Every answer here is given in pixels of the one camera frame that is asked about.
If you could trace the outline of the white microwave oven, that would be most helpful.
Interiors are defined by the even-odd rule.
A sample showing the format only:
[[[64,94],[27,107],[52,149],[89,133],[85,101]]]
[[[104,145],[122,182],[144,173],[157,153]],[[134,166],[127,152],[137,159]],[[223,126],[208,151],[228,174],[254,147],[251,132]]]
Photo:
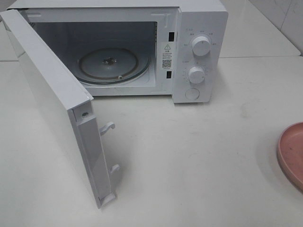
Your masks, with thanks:
[[[218,0],[17,0],[5,11],[17,10],[83,85],[95,96],[170,95],[174,103],[204,103],[213,81],[228,19]],[[196,56],[192,41],[211,40],[210,52]],[[111,85],[80,81],[77,60],[101,48],[126,48],[151,57],[139,77]],[[205,70],[192,84],[188,71]],[[197,100],[185,92],[199,90]]]

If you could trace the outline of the white dial knob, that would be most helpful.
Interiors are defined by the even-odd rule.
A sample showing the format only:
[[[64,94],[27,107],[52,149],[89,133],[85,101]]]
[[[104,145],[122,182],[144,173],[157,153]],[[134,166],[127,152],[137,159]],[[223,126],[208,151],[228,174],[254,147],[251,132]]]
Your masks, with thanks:
[[[188,71],[188,79],[192,84],[200,84],[205,79],[205,70],[201,67],[192,67]]]
[[[192,41],[192,51],[196,56],[204,56],[210,52],[211,40],[208,36],[200,35]]]

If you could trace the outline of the glass microwave turntable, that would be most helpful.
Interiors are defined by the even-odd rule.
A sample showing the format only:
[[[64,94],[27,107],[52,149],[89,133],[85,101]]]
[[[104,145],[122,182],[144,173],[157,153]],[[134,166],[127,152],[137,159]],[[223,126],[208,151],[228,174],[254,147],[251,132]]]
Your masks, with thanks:
[[[92,85],[111,85],[141,76],[149,67],[151,57],[126,48],[101,48],[77,60],[76,77]]]

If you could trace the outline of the round white door button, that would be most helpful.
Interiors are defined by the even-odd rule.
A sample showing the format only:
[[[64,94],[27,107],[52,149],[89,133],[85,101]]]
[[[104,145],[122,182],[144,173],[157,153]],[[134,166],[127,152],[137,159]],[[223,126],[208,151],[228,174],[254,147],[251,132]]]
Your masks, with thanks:
[[[196,88],[191,88],[185,92],[185,97],[189,100],[197,100],[199,95],[199,90]]]

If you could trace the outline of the pink round plate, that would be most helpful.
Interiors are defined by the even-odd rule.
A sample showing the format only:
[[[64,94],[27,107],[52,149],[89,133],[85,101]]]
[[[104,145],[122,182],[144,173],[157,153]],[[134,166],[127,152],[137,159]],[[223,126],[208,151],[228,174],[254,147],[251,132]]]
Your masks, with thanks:
[[[288,180],[303,190],[303,123],[287,127],[277,143],[278,163]]]

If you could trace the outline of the white microwave door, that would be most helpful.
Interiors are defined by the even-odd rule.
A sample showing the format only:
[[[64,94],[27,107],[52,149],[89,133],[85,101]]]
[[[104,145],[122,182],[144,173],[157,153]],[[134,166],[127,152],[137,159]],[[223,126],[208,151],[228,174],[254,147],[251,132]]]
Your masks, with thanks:
[[[98,127],[93,97],[15,9],[1,19],[38,108],[72,160],[98,208],[115,198],[101,137],[115,124]]]

